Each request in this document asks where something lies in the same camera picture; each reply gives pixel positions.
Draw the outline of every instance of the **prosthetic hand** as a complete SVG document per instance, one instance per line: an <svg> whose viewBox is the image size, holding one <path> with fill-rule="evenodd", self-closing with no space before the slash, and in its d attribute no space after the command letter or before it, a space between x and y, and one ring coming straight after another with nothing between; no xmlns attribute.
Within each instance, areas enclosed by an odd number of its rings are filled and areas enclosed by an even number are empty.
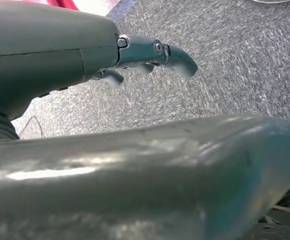
<svg viewBox="0 0 290 240"><path fill-rule="evenodd" d="M194 75L186 52L157 39L119 34L102 16L42 4L0 1L0 114L14 120L30 101L88 80L121 84L115 69L154 66Z"/></svg>

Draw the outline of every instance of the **joint screw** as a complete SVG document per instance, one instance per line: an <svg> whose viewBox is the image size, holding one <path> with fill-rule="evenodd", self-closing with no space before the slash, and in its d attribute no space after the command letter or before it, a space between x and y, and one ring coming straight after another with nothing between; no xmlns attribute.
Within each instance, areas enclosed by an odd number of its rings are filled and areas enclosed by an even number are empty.
<svg viewBox="0 0 290 240"><path fill-rule="evenodd" d="M128 45L128 42L124 38L119 38L117 40L117 45L120 48L125 48Z"/></svg>
<svg viewBox="0 0 290 240"><path fill-rule="evenodd" d="M155 51L157 53L161 53L163 50L163 47L160 43L156 43L155 44Z"/></svg>

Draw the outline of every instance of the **gray plastic casing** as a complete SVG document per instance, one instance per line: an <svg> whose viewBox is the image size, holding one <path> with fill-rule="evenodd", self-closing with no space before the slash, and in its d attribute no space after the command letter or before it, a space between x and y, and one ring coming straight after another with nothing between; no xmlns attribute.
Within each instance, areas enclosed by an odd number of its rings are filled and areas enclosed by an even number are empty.
<svg viewBox="0 0 290 240"><path fill-rule="evenodd" d="M0 0L0 114L16 119L33 98L113 65L118 34L103 16Z"/></svg>

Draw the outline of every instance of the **gray carpet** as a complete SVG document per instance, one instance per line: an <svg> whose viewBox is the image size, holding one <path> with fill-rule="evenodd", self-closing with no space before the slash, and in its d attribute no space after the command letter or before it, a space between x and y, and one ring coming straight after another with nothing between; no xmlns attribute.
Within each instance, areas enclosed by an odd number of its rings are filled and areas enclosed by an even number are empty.
<svg viewBox="0 0 290 240"><path fill-rule="evenodd" d="M125 70L121 72L125 81L119 87L90 81L54 92L34 100L14 122L20 132L35 116L21 137L99 133L223 114L290 121L290 2L140 0L118 26L122 33L183 48L199 70L191 79L162 69L145 76Z"/></svg>

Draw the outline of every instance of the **red fabric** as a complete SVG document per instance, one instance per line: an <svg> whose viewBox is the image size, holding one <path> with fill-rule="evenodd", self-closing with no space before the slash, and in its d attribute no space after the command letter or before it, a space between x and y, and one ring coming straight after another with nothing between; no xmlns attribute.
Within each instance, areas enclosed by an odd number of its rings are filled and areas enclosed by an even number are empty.
<svg viewBox="0 0 290 240"><path fill-rule="evenodd" d="M50 5L72 9L72 10L79 10L73 0L47 0Z"/></svg>

